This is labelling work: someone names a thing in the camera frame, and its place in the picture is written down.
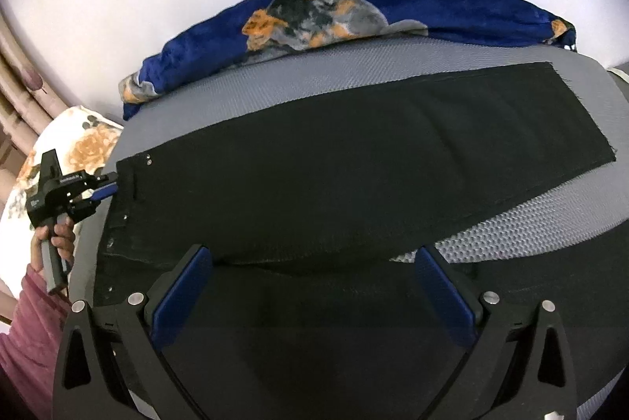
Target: tool handle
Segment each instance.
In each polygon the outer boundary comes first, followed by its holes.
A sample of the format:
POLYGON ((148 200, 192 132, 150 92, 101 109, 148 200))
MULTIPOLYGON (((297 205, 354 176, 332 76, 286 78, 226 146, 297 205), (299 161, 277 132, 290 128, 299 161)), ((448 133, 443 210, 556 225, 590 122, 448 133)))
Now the tool handle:
POLYGON ((50 242, 55 236, 55 224, 60 218, 65 219, 65 214, 57 219, 46 218, 43 223, 48 227, 48 238, 42 241, 43 273, 48 294, 54 294, 68 286, 68 273, 72 269, 70 263, 59 256, 59 251, 50 242))

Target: black handheld tool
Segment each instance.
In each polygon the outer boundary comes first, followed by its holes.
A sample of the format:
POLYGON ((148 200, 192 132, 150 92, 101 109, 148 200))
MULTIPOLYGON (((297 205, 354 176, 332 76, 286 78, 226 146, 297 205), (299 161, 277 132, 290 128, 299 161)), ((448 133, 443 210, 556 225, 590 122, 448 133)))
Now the black handheld tool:
POLYGON ((67 214, 75 223, 95 213, 103 198, 116 192, 115 172, 90 175, 85 170, 63 175, 57 152, 49 150, 42 155, 37 193, 26 199, 26 212, 33 227, 48 227, 48 240, 42 242, 42 260, 46 288, 53 294, 67 287, 71 266, 61 259, 50 243, 55 235, 55 224, 67 214), (90 198, 81 198, 83 192, 92 189, 90 198))

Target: hand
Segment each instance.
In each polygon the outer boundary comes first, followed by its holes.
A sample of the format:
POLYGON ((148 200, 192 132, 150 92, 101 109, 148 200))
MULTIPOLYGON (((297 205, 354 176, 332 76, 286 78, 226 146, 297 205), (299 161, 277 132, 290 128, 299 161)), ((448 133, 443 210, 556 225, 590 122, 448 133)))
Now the hand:
MULTIPOLYGON (((50 240, 59 252, 59 256, 74 264, 74 240, 72 231, 74 222, 67 217, 65 223, 55 225, 55 236, 50 240)), ((43 277, 42 241, 48 238, 48 227, 37 227, 31 240, 31 267, 43 277)))

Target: pink sleeve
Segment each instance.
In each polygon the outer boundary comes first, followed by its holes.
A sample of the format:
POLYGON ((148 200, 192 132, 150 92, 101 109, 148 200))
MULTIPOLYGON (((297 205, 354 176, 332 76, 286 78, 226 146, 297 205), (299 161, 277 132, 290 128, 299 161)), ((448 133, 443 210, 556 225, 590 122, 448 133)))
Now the pink sleeve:
POLYGON ((28 408, 49 420, 57 352, 70 304, 46 293, 30 265, 8 334, 0 334, 0 365, 28 408))

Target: blue blanket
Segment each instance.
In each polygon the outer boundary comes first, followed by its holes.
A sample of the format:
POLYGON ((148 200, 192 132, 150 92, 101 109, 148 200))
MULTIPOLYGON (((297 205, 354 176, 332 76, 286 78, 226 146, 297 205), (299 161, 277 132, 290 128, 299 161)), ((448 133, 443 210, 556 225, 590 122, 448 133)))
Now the blue blanket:
POLYGON ((398 32, 486 46, 576 44, 573 25, 524 0, 244 0, 185 30, 120 82, 124 118, 228 66, 398 32))

